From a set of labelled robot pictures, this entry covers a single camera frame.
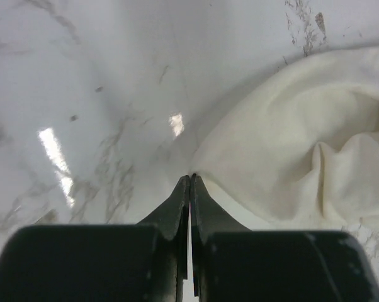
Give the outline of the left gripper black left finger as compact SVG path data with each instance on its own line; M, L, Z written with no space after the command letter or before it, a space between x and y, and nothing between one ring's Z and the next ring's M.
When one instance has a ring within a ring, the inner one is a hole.
M133 225L32 225L0 255L0 301L181 301L190 179Z

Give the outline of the cream white t shirt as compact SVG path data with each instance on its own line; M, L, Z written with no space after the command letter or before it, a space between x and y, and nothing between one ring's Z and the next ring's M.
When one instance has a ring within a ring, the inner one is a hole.
M266 228L379 228L379 47L288 65L217 123L191 170Z

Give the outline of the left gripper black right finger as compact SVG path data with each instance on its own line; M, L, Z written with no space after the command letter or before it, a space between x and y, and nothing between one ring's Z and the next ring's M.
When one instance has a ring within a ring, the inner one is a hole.
M362 246L340 231L252 231L192 175L194 294L200 301L379 301Z

